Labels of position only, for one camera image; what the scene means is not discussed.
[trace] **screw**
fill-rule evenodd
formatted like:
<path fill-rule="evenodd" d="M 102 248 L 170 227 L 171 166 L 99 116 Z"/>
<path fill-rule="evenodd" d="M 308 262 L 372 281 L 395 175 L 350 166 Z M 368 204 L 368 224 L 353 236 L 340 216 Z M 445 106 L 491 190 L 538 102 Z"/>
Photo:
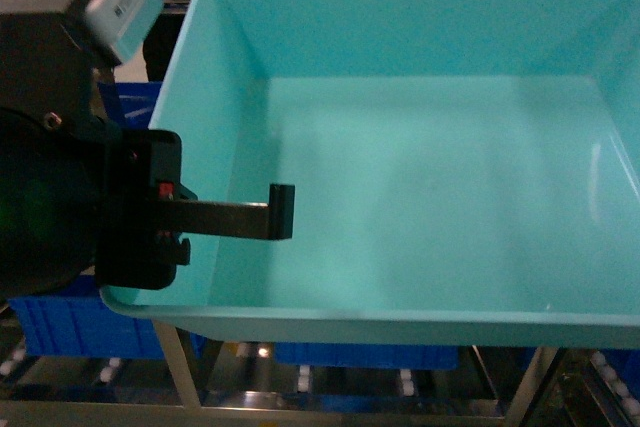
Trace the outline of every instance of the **screw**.
<path fill-rule="evenodd" d="M 44 128 L 49 132 L 55 132 L 62 127 L 62 119 L 55 112 L 49 112 L 44 115 Z"/>

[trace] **bin floor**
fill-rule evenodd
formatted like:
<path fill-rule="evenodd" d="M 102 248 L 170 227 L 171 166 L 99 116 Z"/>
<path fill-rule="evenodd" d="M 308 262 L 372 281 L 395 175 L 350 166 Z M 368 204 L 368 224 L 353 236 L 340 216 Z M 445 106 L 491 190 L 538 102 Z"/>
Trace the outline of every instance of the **bin floor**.
<path fill-rule="evenodd" d="M 640 313 L 638 182 L 580 76 L 256 82 L 232 200 L 296 185 L 294 238 L 221 241 L 211 305 Z"/>

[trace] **plastic bin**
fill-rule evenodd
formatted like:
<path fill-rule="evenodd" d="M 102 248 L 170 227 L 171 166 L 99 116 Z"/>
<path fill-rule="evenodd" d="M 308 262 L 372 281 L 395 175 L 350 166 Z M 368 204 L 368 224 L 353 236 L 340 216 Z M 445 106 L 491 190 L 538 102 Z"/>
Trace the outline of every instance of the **plastic bin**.
<path fill-rule="evenodd" d="M 151 126 L 200 199 L 296 185 L 294 238 L 190 236 L 113 309 L 213 338 L 640 347 L 640 0 L 193 0 Z"/>
<path fill-rule="evenodd" d="M 453 370 L 458 348 L 422 345 L 276 344 L 283 364 L 376 369 Z"/>
<path fill-rule="evenodd" d="M 24 331 L 29 355 L 163 359 L 150 320 L 132 319 L 109 310 L 93 277 L 80 276 L 50 295 L 9 300 Z M 191 335 L 200 356 L 205 338 Z"/>
<path fill-rule="evenodd" d="M 527 367 L 529 367 L 529 364 L 533 360 L 533 356 L 535 354 L 535 347 L 526 347 L 517 352 L 516 363 L 518 364 L 518 367 L 520 367 L 520 370 L 527 370 Z"/>
<path fill-rule="evenodd" d="M 636 399 L 640 399 L 640 350 L 603 350 L 611 365 Z"/>
<path fill-rule="evenodd" d="M 98 83 L 105 111 L 121 127 L 146 129 L 162 82 Z"/>

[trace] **black bracket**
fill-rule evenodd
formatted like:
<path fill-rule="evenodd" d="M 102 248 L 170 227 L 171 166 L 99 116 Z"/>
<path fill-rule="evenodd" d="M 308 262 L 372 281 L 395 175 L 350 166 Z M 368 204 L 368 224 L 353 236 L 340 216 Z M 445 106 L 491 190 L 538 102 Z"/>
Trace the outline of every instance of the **black bracket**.
<path fill-rule="evenodd" d="M 203 202 L 180 182 L 181 141 L 172 132 L 123 131 L 96 251 L 99 284 L 161 289 L 188 265 L 183 233 L 290 239 L 295 187 L 272 184 L 268 203 Z"/>
<path fill-rule="evenodd" d="M 125 207 L 130 230 L 159 230 L 245 239 L 283 240 L 293 234 L 293 185 L 271 184 L 269 203 L 146 200 Z"/>

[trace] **blue plastic crate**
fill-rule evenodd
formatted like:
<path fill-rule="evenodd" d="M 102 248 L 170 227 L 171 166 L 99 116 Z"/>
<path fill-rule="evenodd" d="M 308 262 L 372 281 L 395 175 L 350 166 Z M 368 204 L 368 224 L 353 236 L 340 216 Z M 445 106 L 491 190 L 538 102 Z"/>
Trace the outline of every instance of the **blue plastic crate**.
<path fill-rule="evenodd" d="M 150 320 L 109 310 L 93 277 L 80 276 L 66 289 L 49 295 L 9 300 L 26 336 L 29 355 L 162 359 Z M 206 339 L 192 334 L 196 356 Z"/>
<path fill-rule="evenodd" d="M 519 350 L 519 352 L 516 354 L 516 362 L 518 363 L 518 367 L 520 367 L 520 370 L 527 370 L 527 367 L 529 367 L 529 364 L 531 363 L 531 360 L 533 360 L 533 356 L 535 355 L 535 353 L 535 347 L 524 347 Z"/>
<path fill-rule="evenodd" d="M 121 127 L 146 129 L 162 82 L 98 83 L 105 111 Z"/>
<path fill-rule="evenodd" d="M 640 350 L 607 349 L 602 353 L 607 363 L 627 384 L 629 392 L 640 399 Z"/>
<path fill-rule="evenodd" d="M 323 367 L 452 370 L 458 367 L 458 348 L 421 345 L 278 343 L 276 360 L 283 364 Z"/>

